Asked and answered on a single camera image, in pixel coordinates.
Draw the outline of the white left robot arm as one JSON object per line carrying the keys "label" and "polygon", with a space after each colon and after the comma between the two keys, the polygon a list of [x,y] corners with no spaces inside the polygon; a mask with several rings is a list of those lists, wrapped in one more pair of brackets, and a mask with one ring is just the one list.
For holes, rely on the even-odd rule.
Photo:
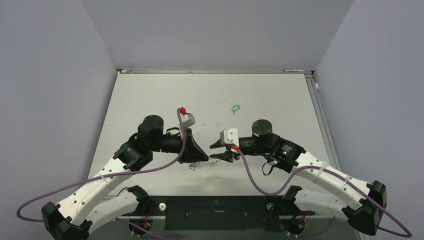
{"label": "white left robot arm", "polygon": [[46,230],[55,240],[86,240],[90,233],[111,220],[134,212],[143,215],[149,208],[149,196],[138,185],[106,202],[103,199],[121,183],[153,160],[153,153],[176,154],[180,164],[207,162],[209,157],[195,142],[191,130],[196,121],[192,113],[177,110],[176,134],[164,133],[164,121],[158,115],[144,118],[128,141],[120,146],[92,181],[85,182],[58,203],[48,202],[42,209]]}

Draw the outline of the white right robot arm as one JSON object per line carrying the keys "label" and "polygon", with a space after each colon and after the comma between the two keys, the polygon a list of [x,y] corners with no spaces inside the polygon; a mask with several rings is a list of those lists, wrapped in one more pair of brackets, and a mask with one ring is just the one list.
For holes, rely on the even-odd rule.
{"label": "white right robot arm", "polygon": [[246,156],[262,156],[272,169],[307,179],[329,192],[322,194],[302,189],[302,197],[289,195],[282,201],[287,213],[321,212],[345,219],[363,234],[376,235],[387,207],[385,184],[378,180],[360,180],[331,167],[302,146],[275,134],[272,123],[266,119],[256,120],[251,132],[251,136],[240,137],[236,128],[222,130],[210,149],[225,148],[225,152],[212,154],[211,158],[231,163],[244,160]]}

